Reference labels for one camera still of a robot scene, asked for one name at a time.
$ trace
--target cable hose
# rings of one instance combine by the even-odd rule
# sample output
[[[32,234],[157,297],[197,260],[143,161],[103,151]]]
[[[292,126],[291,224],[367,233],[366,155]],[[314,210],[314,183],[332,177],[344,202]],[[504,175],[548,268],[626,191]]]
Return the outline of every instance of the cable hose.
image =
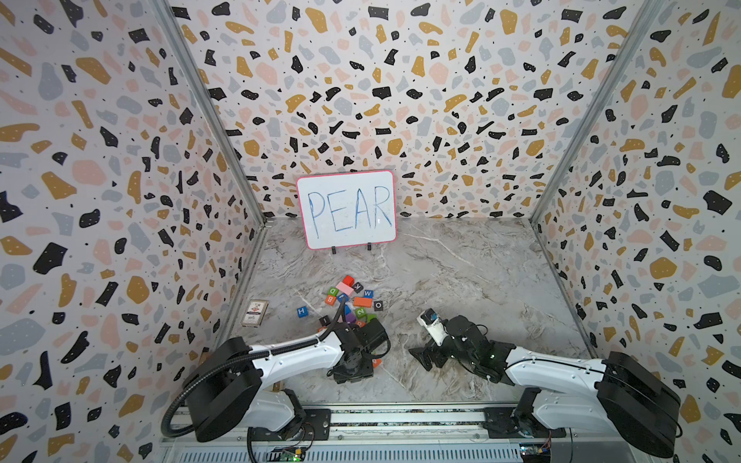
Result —
[[[345,303],[344,302],[340,304],[339,308],[337,309],[337,312],[335,313],[334,318],[332,319],[332,322],[329,324],[329,326],[327,326],[327,329],[324,331],[324,333],[319,335],[318,338],[308,339],[307,341],[302,341],[302,342],[291,344],[288,346],[277,347],[273,350],[260,350],[258,352],[251,352],[243,356],[233,357],[232,359],[229,359],[226,362],[222,362],[221,364],[218,364],[215,367],[211,368],[206,373],[200,375],[198,378],[196,378],[195,381],[191,382],[190,384],[188,384],[186,387],[183,388],[181,393],[178,394],[178,396],[172,401],[170,406],[165,411],[165,414],[162,417],[162,423],[160,423],[160,427],[159,427],[159,430],[162,433],[162,435],[170,439],[174,439],[176,437],[185,436],[186,434],[193,432],[194,427],[192,424],[189,424],[186,427],[180,427],[178,429],[173,429],[171,426],[171,422],[178,408],[180,408],[185,403],[185,399],[187,399],[187,397],[202,382],[205,382],[208,379],[211,379],[217,374],[221,373],[222,371],[228,370],[232,368],[233,366],[236,366],[243,362],[249,362],[251,360],[257,360],[257,359],[264,359],[265,357],[269,357],[270,355],[277,356],[282,353],[292,352],[294,350],[303,349],[305,347],[310,347],[315,344],[318,344],[321,341],[324,341],[327,338],[327,336],[329,336],[330,333],[332,333],[332,330],[334,329],[334,326],[337,323],[337,317],[340,315],[340,313],[343,313],[343,314],[345,313]]]

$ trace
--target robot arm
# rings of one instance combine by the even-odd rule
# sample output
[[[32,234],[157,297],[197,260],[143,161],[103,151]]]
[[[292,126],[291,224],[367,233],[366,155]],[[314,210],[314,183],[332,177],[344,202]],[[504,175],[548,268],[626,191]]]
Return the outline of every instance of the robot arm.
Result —
[[[360,327],[346,323],[344,316],[339,322],[344,312],[340,304],[333,321],[322,318],[323,331],[293,341],[248,346],[241,337],[228,339],[185,379],[162,419],[162,434],[173,438],[194,430],[199,442],[208,442],[242,423],[266,427],[284,439],[294,436],[306,417],[296,394],[266,387],[317,368],[329,369],[327,376],[338,384],[370,378],[373,359],[385,355],[372,352],[384,343],[391,346],[378,319]],[[170,420],[182,404],[193,424],[173,429]]]
[[[512,430],[543,426],[616,431],[627,443],[651,455],[671,458],[679,397],[630,356],[568,359],[487,340],[464,316],[442,320],[432,310],[417,321],[432,339],[409,352],[427,370],[456,359],[475,375],[525,386]]]

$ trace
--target blue marker writing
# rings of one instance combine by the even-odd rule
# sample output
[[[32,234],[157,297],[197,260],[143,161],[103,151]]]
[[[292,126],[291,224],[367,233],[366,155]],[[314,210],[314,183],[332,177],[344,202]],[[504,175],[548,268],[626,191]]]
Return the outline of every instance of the blue marker writing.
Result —
[[[332,196],[332,195],[336,195],[337,193],[343,193],[343,192],[345,192],[345,191],[346,191],[346,190],[340,190],[340,191],[335,191],[334,193],[329,193],[329,194],[327,195],[327,204],[329,205],[329,214],[331,214],[331,215],[332,215],[332,223],[334,224],[334,231],[336,231],[336,232],[338,232],[338,231],[343,231],[343,230],[347,230],[348,228],[352,228],[352,227],[345,227],[345,228],[340,228],[339,230],[337,230],[337,223],[336,223],[336,221],[335,221],[335,219],[334,219],[334,213],[335,213],[335,212],[337,212],[338,210],[343,210],[343,209],[347,209],[347,208],[346,208],[346,207],[340,207],[339,209],[334,209],[334,210],[333,210],[333,209],[332,209],[332,202],[331,202],[331,201],[329,200],[329,197],[330,197],[330,196]]]
[[[322,210],[320,210],[319,213],[316,215],[314,215],[314,201],[311,201],[311,195],[319,195],[319,198],[322,199]],[[324,212],[324,208],[325,208],[324,196],[322,196],[321,193],[317,193],[316,191],[312,191],[307,196],[309,198],[309,208],[311,209],[311,220],[314,222],[314,230],[316,231],[316,237],[319,238],[319,228],[316,227],[316,218],[319,217]]]
[[[380,188],[386,190],[386,198],[383,201],[378,202],[378,190]],[[373,210],[373,220],[376,222],[376,226],[378,225],[378,211],[379,210],[381,211],[381,214],[383,214],[383,216],[386,218],[386,221],[388,222],[388,224],[391,225],[391,220],[388,218],[388,216],[386,215],[386,213],[383,212],[383,209],[381,209],[381,207],[380,207],[380,205],[383,204],[383,203],[385,203],[386,201],[388,201],[388,199],[390,197],[391,197],[391,192],[386,187],[375,187],[373,189],[373,200],[376,203],[376,206],[375,206],[375,208]]]
[[[360,199],[363,198],[363,205],[365,206],[365,210],[358,210],[358,207],[360,207]],[[363,192],[358,188],[358,193],[355,197],[355,228],[358,227],[358,215],[365,213],[365,217],[368,218],[368,228],[371,228],[371,215],[368,213],[368,203],[365,202],[365,195]]]

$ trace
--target gray marble surface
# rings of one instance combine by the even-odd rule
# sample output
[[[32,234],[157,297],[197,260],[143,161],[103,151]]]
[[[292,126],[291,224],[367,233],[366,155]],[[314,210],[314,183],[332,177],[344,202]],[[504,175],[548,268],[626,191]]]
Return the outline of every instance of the gray marble surface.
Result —
[[[350,275],[383,301],[384,310],[376,314],[391,338],[391,352],[373,378],[354,384],[337,385],[326,370],[288,379],[286,387],[304,402],[516,401],[521,388],[488,383],[453,362],[427,372],[407,352],[429,339],[416,321],[429,307],[443,318],[461,314],[485,325],[489,339],[588,358],[527,224],[400,219],[397,227],[394,242],[371,251],[341,248],[332,255],[306,247],[300,219],[276,220],[245,299],[267,299],[268,311],[259,328],[237,324],[231,335],[255,344],[315,333],[319,317],[332,316],[337,308],[324,303],[327,290]],[[299,319],[301,306],[309,308],[309,316]]]

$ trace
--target whiteboard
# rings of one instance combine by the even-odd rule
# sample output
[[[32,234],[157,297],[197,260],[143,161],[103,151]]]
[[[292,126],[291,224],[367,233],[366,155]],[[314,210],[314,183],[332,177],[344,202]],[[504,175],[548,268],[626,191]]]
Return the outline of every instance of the whiteboard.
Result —
[[[301,177],[296,189],[310,249],[396,239],[390,170]]]

